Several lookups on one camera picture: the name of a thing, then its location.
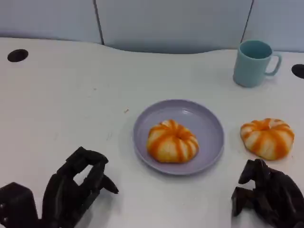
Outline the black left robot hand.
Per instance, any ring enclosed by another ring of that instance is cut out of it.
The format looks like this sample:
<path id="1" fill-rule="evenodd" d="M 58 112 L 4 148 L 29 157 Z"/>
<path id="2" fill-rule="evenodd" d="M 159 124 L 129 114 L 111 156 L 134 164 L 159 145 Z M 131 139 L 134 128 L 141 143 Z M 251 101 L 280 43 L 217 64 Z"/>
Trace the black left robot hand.
<path id="1" fill-rule="evenodd" d="M 43 203 L 43 228 L 73 228 L 99 196 L 101 189 L 117 194 L 104 174 L 108 159 L 96 151 L 79 147 L 47 184 Z"/>

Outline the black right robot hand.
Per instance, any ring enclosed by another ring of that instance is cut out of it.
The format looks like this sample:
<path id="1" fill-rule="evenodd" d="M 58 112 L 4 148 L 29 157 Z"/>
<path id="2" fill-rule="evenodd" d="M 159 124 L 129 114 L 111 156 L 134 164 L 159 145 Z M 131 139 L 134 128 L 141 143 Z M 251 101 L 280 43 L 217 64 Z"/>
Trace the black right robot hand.
<path id="1" fill-rule="evenodd" d="M 233 217 L 243 209 L 251 209 L 274 228 L 304 226 L 304 196 L 288 175 L 268 167 L 261 159 L 255 159 L 246 162 L 238 183 L 246 184 L 250 180 L 255 182 L 253 189 L 235 187 L 233 191 Z"/>

